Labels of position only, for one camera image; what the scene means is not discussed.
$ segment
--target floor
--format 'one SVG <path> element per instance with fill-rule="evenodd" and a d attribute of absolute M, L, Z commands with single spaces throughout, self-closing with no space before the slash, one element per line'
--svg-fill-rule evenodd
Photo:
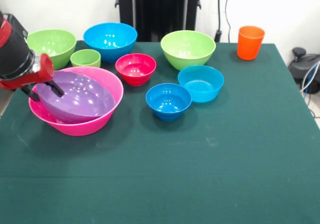
<path fill-rule="evenodd" d="M 305 103 L 308 104 L 309 103 L 309 109 L 313 112 L 311 112 L 311 115 L 315 115 L 316 117 L 319 118 L 315 118 L 315 122 L 318 124 L 318 127 L 320 128 L 320 92 L 313 94 L 313 95 L 307 95 L 305 98 Z"/>
<path fill-rule="evenodd" d="M 13 92 L 10 90 L 4 90 L 0 88 L 0 118 L 2 116 L 2 114 L 4 113 L 6 107 L 8 106 L 8 103 L 11 99 L 13 95 Z M 308 104 L 309 102 L 309 98 L 310 99 L 310 103 L 309 103 L 309 109 L 312 110 L 315 114 L 316 117 L 320 117 L 320 92 L 318 92 L 317 94 L 313 94 L 313 95 L 307 95 L 305 98 L 305 103 Z M 319 128 L 320 128 L 320 118 L 315 118 L 314 119 L 315 122 L 318 124 Z"/>

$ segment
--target blue bowl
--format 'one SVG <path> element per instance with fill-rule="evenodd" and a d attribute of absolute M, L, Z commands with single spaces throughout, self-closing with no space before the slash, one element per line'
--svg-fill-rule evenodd
<path fill-rule="evenodd" d="M 83 40 L 100 53 L 103 62 L 114 63 L 131 52 L 137 37 L 136 29 L 130 25 L 107 22 L 90 27 L 85 31 Z"/>
<path fill-rule="evenodd" d="M 146 103 L 162 121 L 171 122 L 180 117 L 191 104 L 190 93 L 173 83 L 155 85 L 145 95 Z"/>
<path fill-rule="evenodd" d="M 225 79 L 220 71 L 207 65 L 193 65 L 182 69 L 178 81 L 186 88 L 195 103 L 206 103 L 215 99 Z"/>

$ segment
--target orange cup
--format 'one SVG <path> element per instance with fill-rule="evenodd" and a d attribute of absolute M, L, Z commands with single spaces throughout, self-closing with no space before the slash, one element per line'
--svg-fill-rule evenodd
<path fill-rule="evenodd" d="M 265 31 L 257 26 L 243 26 L 239 29 L 238 57 L 250 61 L 257 57 Z"/>

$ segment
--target green bowl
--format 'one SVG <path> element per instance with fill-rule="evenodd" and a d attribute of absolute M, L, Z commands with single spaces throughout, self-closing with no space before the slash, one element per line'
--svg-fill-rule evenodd
<path fill-rule="evenodd" d="M 27 37 L 30 49 L 36 53 L 46 53 L 53 62 L 55 70 L 64 68 L 76 48 L 76 37 L 66 30 L 48 29 L 31 33 Z"/>
<path fill-rule="evenodd" d="M 101 55 L 96 50 L 83 49 L 73 53 L 70 57 L 73 67 L 95 67 L 99 68 L 101 65 Z"/>
<path fill-rule="evenodd" d="M 178 30 L 165 35 L 161 48 L 166 59 L 176 69 L 204 65 L 216 49 L 215 41 L 195 30 Z"/>

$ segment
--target pink bowl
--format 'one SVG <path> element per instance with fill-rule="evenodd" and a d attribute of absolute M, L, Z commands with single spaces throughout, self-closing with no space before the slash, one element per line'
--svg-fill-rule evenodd
<path fill-rule="evenodd" d="M 115 69 L 123 80 L 134 87 L 144 85 L 155 72 L 156 67 L 155 59 L 142 53 L 124 55 L 115 63 Z"/>
<path fill-rule="evenodd" d="M 92 66 L 70 67 L 63 69 L 63 71 L 83 74 L 100 83 L 110 91 L 114 99 L 114 107 L 108 113 L 97 119 L 78 124 L 64 124 L 51 116 L 45 109 L 42 102 L 35 102 L 29 98 L 29 107 L 31 111 L 42 121 L 69 136 L 86 136 L 99 131 L 106 125 L 123 97 L 124 88 L 120 79 L 108 70 Z"/>

